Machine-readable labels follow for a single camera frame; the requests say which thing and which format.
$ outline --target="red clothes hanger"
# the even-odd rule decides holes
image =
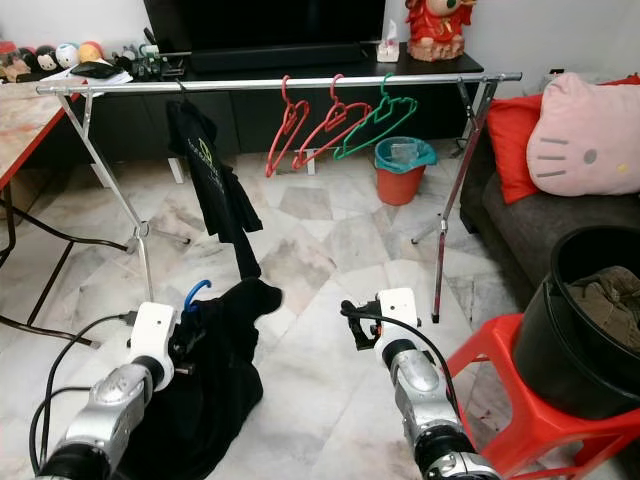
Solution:
[[[280,91],[282,93],[282,99],[284,100],[286,107],[284,109],[284,117],[282,118],[282,125],[276,133],[276,137],[273,139],[273,143],[271,144],[271,150],[269,150],[269,155],[267,156],[267,167],[266,174],[267,177],[273,175],[273,172],[278,168],[278,164],[280,160],[284,157],[287,150],[293,143],[293,139],[296,137],[302,124],[305,122],[309,113],[311,112],[311,107],[309,106],[309,102],[306,100],[300,100],[298,103],[294,105],[294,103],[287,96],[287,80],[289,80],[289,75],[285,75],[282,78],[282,87]],[[282,147],[282,151],[278,155],[278,157],[273,160],[273,156],[275,155],[276,148],[278,143],[283,137],[289,137],[284,147]]]
[[[371,111],[373,110],[371,105],[364,102],[356,102],[356,103],[351,103],[349,105],[345,105],[344,103],[342,103],[335,93],[336,82],[340,78],[344,78],[344,75],[338,74],[335,77],[333,77],[333,82],[331,82],[331,87],[329,89],[329,95],[331,96],[331,99],[334,102],[333,106],[327,112],[327,116],[325,117],[324,121],[320,125],[318,125],[313,132],[311,132],[311,134],[307,137],[307,139],[304,141],[304,143],[300,147],[298,154],[293,159],[293,165],[292,165],[293,168],[301,168],[305,166],[309,161],[313,160],[318,155],[320,155],[321,153],[323,153],[324,151],[328,150],[333,145],[338,143],[345,136],[347,136],[354,128],[356,128],[358,125],[364,122],[364,120],[367,118],[367,115],[369,115],[369,113],[371,113]],[[309,145],[311,144],[313,139],[316,137],[316,135],[318,135],[320,132],[330,132],[334,128],[344,124],[347,120],[348,113],[352,110],[353,111],[361,110],[361,115],[358,121],[356,121],[353,125],[351,125],[349,128],[341,132],[339,135],[337,135],[333,139],[329,140],[325,145],[316,149],[313,152],[313,155],[307,156],[306,150],[309,148]]]

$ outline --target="marble floor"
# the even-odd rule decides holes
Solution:
[[[264,224],[263,231],[248,235],[263,279],[282,288],[285,299],[280,310],[257,322],[255,363],[264,398],[211,479],[419,478],[388,373],[371,351],[356,351],[338,311],[344,299],[362,303],[378,290],[409,286],[424,320],[422,331],[445,355],[486,320],[518,311],[499,266],[481,240],[466,232],[456,207],[450,219],[441,323],[428,320],[436,234],[417,246],[410,238],[437,218],[459,165],[459,159],[449,158],[453,143],[437,148],[440,163],[428,167],[418,195],[403,207],[378,199],[371,152],[342,162],[320,159],[315,176],[285,170],[271,179],[264,177],[263,155],[226,159]],[[200,298],[217,296],[240,280],[233,247],[206,234],[190,181],[175,184],[163,162],[116,165],[114,171],[141,218],[193,239],[185,246],[151,237],[156,301],[180,308],[202,279],[210,279],[213,287],[202,290]],[[32,213],[79,236],[124,242],[132,232],[114,196],[99,186],[88,167],[58,179]],[[16,251],[0,270],[0,312],[24,320],[64,242],[24,223],[18,236]],[[37,324],[78,331],[101,316],[136,309],[143,300],[137,256],[77,246]],[[127,327],[118,322],[93,330],[91,338],[102,346],[74,347],[59,369],[56,386],[95,382],[123,361],[116,352],[127,336]],[[0,325],[0,478],[30,478],[29,422],[42,399],[49,366],[64,343]],[[495,375],[484,368],[465,370],[456,385],[476,440],[486,442],[509,418]],[[62,433],[83,395],[55,401],[52,438]],[[562,461],[559,457],[549,462],[555,465]],[[607,464],[589,478],[622,478],[615,472],[615,465]]]

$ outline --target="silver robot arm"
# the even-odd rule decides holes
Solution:
[[[131,334],[129,362],[96,383],[38,479],[103,480],[115,472],[129,436],[144,417],[154,391],[173,378],[169,339],[176,324],[173,307],[145,302]]]
[[[373,338],[365,336],[362,318],[378,316],[418,327],[413,291],[383,290],[376,301],[355,308],[343,302],[342,313],[358,350],[374,348],[376,357],[391,374],[395,400],[403,418],[404,433],[425,480],[501,480],[490,463],[475,452],[447,392],[443,372],[427,352],[418,350],[416,337],[405,328],[377,321]]]

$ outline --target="clothes hanger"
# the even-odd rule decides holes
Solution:
[[[269,155],[267,156],[267,167],[266,174],[267,177],[273,175],[273,172],[278,168],[278,164],[280,160],[284,157],[284,155],[289,150],[289,147],[293,143],[293,139],[296,137],[302,124],[309,117],[309,113],[311,112],[311,106],[309,102],[306,100],[300,100],[295,105],[287,95],[287,80],[289,80],[289,75],[285,75],[282,78],[282,87],[280,88],[280,92],[282,93],[282,99],[284,100],[286,107],[284,109],[284,117],[282,118],[282,125],[280,125],[280,129],[278,133],[276,133],[276,137],[273,139],[273,143],[271,144],[271,150],[269,150]],[[278,157],[273,160],[273,156],[276,151],[276,147],[280,142],[282,137],[289,136],[289,139],[282,147],[282,151],[278,155]]]
[[[392,130],[395,130],[397,127],[399,127],[405,120],[407,120],[411,115],[413,115],[415,111],[418,109],[419,104],[415,98],[412,98],[412,97],[392,98],[385,91],[384,89],[385,82],[387,81],[387,78],[391,77],[392,75],[393,73],[387,73],[384,76],[382,83],[380,84],[380,93],[382,94],[382,99],[380,100],[380,104],[375,108],[373,112],[371,112],[367,116],[367,118],[364,119],[362,123],[357,125],[356,128],[354,128],[349,133],[349,135],[345,137],[345,139],[342,141],[342,145],[339,146],[333,152],[334,160],[341,160],[344,157],[351,155],[352,153],[356,153],[371,144],[377,143],[379,140],[386,137]],[[384,132],[377,135],[376,137],[370,138],[364,143],[357,145],[355,147],[351,147],[351,148],[349,147],[349,141],[356,134],[356,132],[367,127],[367,125],[369,125],[370,122],[373,122],[373,124],[376,125],[380,122],[387,120],[389,117],[391,117],[394,114],[395,109],[401,105],[408,105],[409,109],[403,116],[398,118],[398,120],[393,125],[389,126],[389,128],[387,128]]]
[[[367,116],[373,110],[373,107],[371,107],[371,105],[364,102],[355,102],[355,103],[350,103],[349,105],[345,105],[344,103],[342,103],[335,93],[336,82],[340,78],[344,78],[344,75],[338,74],[335,77],[333,77],[333,82],[331,82],[331,87],[329,88],[329,95],[333,100],[333,106],[327,112],[327,116],[325,117],[324,121],[320,123],[320,125],[318,125],[313,132],[311,132],[311,134],[307,137],[307,139],[304,141],[304,143],[300,147],[298,154],[293,159],[293,164],[292,164],[293,168],[298,169],[303,167],[308,162],[313,160],[315,157],[317,157],[321,153],[331,148],[334,144],[336,144],[337,142],[342,140],[345,136],[347,136],[349,132],[351,132],[354,128],[356,128],[358,125],[364,122]],[[336,137],[329,140],[322,147],[315,149],[315,151],[313,152],[313,155],[307,156],[306,150],[309,148],[309,145],[311,144],[313,139],[316,137],[316,135],[318,135],[320,132],[330,132],[336,127],[339,127],[340,125],[344,124],[347,121],[348,113],[351,111],[357,111],[357,110],[361,110],[361,117],[359,118],[359,120],[357,120],[353,125],[351,125],[346,130],[338,134]]]
[[[184,299],[184,311],[185,312],[195,312],[198,307],[196,305],[191,305],[193,301],[193,297],[196,296],[198,290],[203,287],[211,288],[211,280],[200,280],[196,285],[189,291],[187,297]]]

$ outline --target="red plastic stool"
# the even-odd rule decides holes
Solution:
[[[584,420],[545,403],[524,384],[513,363],[511,352],[521,323],[522,314],[487,322],[447,362],[454,376],[474,361],[492,362],[511,400],[511,423],[482,455],[505,478],[583,478],[640,436],[640,410],[605,420]],[[584,446],[575,456],[575,467],[516,475],[549,450],[576,441]]]

